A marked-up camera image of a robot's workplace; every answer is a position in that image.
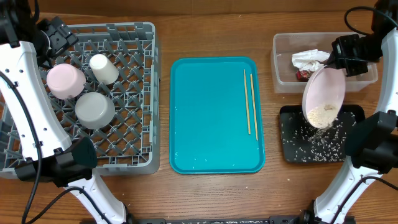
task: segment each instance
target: wooden chopstick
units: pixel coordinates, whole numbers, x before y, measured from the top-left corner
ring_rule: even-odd
[[[248,115],[248,131],[250,132],[250,115],[249,115],[249,102],[248,102],[248,86],[246,85],[246,70],[243,70],[243,78],[244,78],[244,94],[246,96],[246,114]]]
[[[256,116],[256,102],[254,101],[254,88],[253,88],[253,75],[250,74],[250,82],[251,82],[251,96],[253,98],[253,110],[254,110],[254,128],[256,129],[256,139],[259,140],[259,136],[257,133],[257,116]]]

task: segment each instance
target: wooden table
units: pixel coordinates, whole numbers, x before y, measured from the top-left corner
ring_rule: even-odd
[[[300,94],[275,94],[272,86],[272,38],[283,32],[346,32],[343,12],[233,14],[223,16],[65,17],[67,24],[151,21],[162,42],[160,81],[160,169],[152,175],[105,177],[110,190],[137,218],[262,218],[295,215],[329,185],[341,163],[295,166],[283,160],[277,116],[284,105],[299,105]],[[352,24],[370,31],[371,14],[356,13]],[[257,64],[266,164],[256,174],[180,175],[169,165],[169,93],[171,65],[182,57],[248,56]],[[382,67],[379,66],[379,79]],[[346,95],[370,116],[381,82]],[[398,171],[384,178],[398,184]],[[0,223],[20,223],[32,183],[0,180]],[[30,217],[62,189],[40,184]],[[350,213],[359,224],[397,223],[397,192],[375,183]],[[80,202],[66,195],[37,223],[78,223],[91,218]]]

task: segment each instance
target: gray crate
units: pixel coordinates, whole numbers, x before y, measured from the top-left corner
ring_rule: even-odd
[[[101,175],[153,174],[160,165],[160,42],[150,22],[71,25],[79,42],[53,61],[70,63],[86,75],[86,88],[74,99],[59,100],[49,94],[54,112],[72,140],[89,137],[98,156]],[[98,83],[90,58],[105,54],[119,70],[112,85]],[[40,68],[46,79],[48,71]],[[74,107],[84,93],[95,91],[113,100],[116,113],[104,128],[84,128]],[[23,161],[19,136],[7,105],[0,122],[0,177],[15,179],[15,166]]]

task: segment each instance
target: clear plastic bin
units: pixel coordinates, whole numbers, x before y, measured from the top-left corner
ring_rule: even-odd
[[[355,34],[352,32],[340,33],[297,33],[276,34],[271,52],[272,79],[276,93],[303,93],[306,82],[296,78],[297,68],[293,66],[292,54],[305,50],[318,49],[331,52],[331,43],[342,35]],[[346,91],[362,90],[378,79],[376,64],[368,65],[368,73],[346,78]]]

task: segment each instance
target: crumpled paper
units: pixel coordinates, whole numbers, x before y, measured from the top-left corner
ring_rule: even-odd
[[[315,72],[324,65],[324,62],[329,59],[330,54],[320,50],[308,50],[292,55],[292,63],[294,67],[300,71]]]

